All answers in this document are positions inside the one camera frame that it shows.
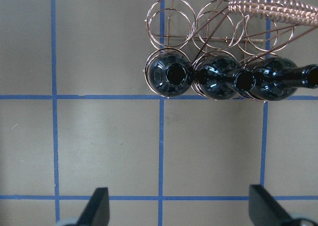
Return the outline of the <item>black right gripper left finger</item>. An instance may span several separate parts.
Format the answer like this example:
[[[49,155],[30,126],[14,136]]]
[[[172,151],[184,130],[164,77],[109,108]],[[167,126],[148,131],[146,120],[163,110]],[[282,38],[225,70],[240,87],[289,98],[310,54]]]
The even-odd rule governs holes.
[[[78,226],[107,226],[110,221],[108,188],[96,188],[77,221]]]

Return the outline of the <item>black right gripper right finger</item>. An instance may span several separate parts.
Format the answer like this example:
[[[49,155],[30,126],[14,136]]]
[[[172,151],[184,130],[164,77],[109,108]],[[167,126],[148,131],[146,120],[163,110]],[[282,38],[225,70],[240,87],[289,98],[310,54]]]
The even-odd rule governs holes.
[[[293,218],[262,185],[250,185],[248,215],[254,226],[289,226]]]

